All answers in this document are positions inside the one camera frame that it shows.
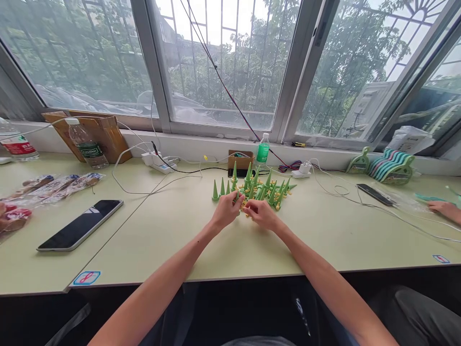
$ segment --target sticker label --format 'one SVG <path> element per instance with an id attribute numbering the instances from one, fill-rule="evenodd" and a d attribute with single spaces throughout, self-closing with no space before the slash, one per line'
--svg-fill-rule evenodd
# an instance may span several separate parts
<path id="1" fill-rule="evenodd" d="M 83 272 L 73 281 L 75 286 L 88 286 L 96 281 L 101 272 Z"/>
<path id="2" fill-rule="evenodd" d="M 77 144 L 76 146 L 85 159 L 102 156 L 102 150 L 97 143 L 82 143 Z"/>
<path id="3" fill-rule="evenodd" d="M 24 136 L 4 139 L 0 141 L 0 143 L 2 143 L 12 155 L 24 155 L 35 152 L 34 147 L 30 145 L 29 141 Z"/>
<path id="4" fill-rule="evenodd" d="M 448 259 L 446 259 L 445 257 L 443 257 L 442 255 L 432 255 L 432 257 L 434 257 L 436 260 L 438 260 L 440 263 L 443 263 L 443 264 L 448 264 L 450 263 L 450 261 Z"/>

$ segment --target water bottle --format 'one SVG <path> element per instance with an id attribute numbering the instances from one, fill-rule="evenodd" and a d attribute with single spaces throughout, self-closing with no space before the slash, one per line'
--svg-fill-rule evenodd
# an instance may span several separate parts
<path id="1" fill-rule="evenodd" d="M 269 154 L 269 134 L 263 133 L 263 139 L 261 139 L 261 142 L 259 142 L 258 156 L 256 157 L 256 161 L 265 164 L 267 161 L 268 154 Z"/>
<path id="2" fill-rule="evenodd" d="M 78 148 L 86 163 L 93 169 L 101 169 L 109 166 L 106 156 L 102 153 L 99 145 L 92 139 L 76 118 L 66 118 L 69 124 L 69 137 Z"/>
<path id="3" fill-rule="evenodd" d="M 11 156 L 18 161 L 38 159 L 38 152 L 20 133 L 21 131 L 19 131 L 16 126 L 0 117 L 0 143 L 10 152 Z M 2 139 L 14 135 L 18 136 L 10 139 Z"/>

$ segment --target desk surface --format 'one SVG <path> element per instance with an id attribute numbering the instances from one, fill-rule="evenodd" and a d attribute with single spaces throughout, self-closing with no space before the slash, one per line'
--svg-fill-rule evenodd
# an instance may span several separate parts
<path id="1" fill-rule="evenodd" d="M 169 174 L 159 186 L 181 175 Z M 339 175 L 352 183 L 374 183 L 366 175 Z M 201 179 L 181 179 L 149 196 L 85 267 L 85 271 L 101 271 L 95 285 L 143 282 L 209 221 L 216 207 L 211 201 L 213 179 L 218 182 L 222 176 L 226 181 L 224 171 L 203 171 Z M 275 179 L 280 182 L 284 178 L 276 176 Z M 346 186 L 351 198 L 358 200 L 354 185 L 331 180 L 323 173 L 318 175 L 318 180 L 331 192 L 334 192 L 334 185 Z M 451 263 L 461 264 L 461 244 L 436 240 L 384 211 L 330 196 L 312 176 L 292 179 L 292 183 L 298 186 L 293 189 L 293 195 L 284 200 L 278 216 L 338 271 L 440 265 L 433 255 L 442 255 Z M 454 195 L 445 185 L 461 191 L 461 179 L 434 176 L 423 176 L 396 191 L 408 196 L 418 192 L 453 200 Z M 361 196 L 365 203 L 379 204 L 364 193 Z M 395 211 L 436 235 L 461 239 L 461 234 L 449 227 Z M 419 215 L 444 221 L 437 215 Z M 300 273 L 285 245 L 241 213 L 205 249 L 188 280 Z"/>
<path id="2" fill-rule="evenodd" d="M 0 295 L 62 292 L 121 225 L 145 200 L 145 195 L 124 193 L 110 174 L 113 165 L 94 187 L 76 193 L 56 206 L 33 211 L 25 228 L 0 244 Z M 88 173 L 91 168 L 72 154 L 41 154 L 31 162 L 0 166 L 2 194 L 19 188 L 24 180 L 41 174 Z M 117 167 L 117 178 L 131 192 L 152 191 L 165 177 L 145 169 L 140 159 L 130 159 Z M 36 248 L 100 199 L 122 199 L 124 205 L 76 250 L 62 253 L 38 253 Z"/>

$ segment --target person's hand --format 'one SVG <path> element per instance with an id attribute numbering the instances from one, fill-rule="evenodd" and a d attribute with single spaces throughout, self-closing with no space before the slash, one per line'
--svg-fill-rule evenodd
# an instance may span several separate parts
<path id="1" fill-rule="evenodd" d="M 430 201 L 427 205 L 433 212 L 439 212 L 450 220 L 461 224 L 461 209 L 458 209 L 453 203 L 445 201 Z"/>
<path id="2" fill-rule="evenodd" d="M 282 220 L 279 219 L 279 217 L 270 207 L 269 203 L 265 200 L 249 200 L 245 204 L 243 212 L 251 216 L 253 221 L 261 227 L 271 230 L 275 233 L 285 227 L 285 224 L 282 222 Z"/>
<path id="3" fill-rule="evenodd" d="M 218 206 L 211 218 L 211 223 L 216 226 L 219 231 L 230 224 L 239 215 L 240 207 L 242 206 L 245 195 L 239 194 L 240 198 L 234 202 L 238 191 L 233 191 L 228 195 L 219 198 Z"/>

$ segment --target smartphone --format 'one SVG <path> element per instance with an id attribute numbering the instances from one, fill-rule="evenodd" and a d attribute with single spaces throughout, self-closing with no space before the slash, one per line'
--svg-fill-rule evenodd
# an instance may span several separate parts
<path id="1" fill-rule="evenodd" d="M 40 245 L 37 251 L 72 251 L 76 249 L 122 205 L 122 200 L 100 200 Z"/>
<path id="2" fill-rule="evenodd" d="M 248 169 L 246 169 L 246 170 L 239 170 L 239 169 L 238 169 L 238 170 L 237 170 L 237 178 L 246 178 L 246 174 L 247 174 L 247 173 L 248 173 Z M 229 168 L 229 169 L 227 170 L 227 176 L 228 176 L 229 178 L 232 178 L 232 175 L 233 175 L 233 174 L 234 174 L 234 169 L 233 169 L 233 168 Z M 252 170 L 252 171 L 251 171 L 251 174 L 252 174 L 251 177 L 253 178 L 253 177 L 255 176 L 255 174 L 256 174 L 255 170 Z"/>
<path id="3" fill-rule="evenodd" d="M 357 184 L 357 187 L 364 191 L 365 193 L 369 194 L 371 197 L 374 199 L 377 199 L 380 201 L 382 204 L 387 205 L 388 207 L 392 206 L 395 204 L 395 202 L 387 197 L 385 197 L 383 194 L 377 192 L 375 189 L 372 187 L 369 187 L 367 184 Z"/>

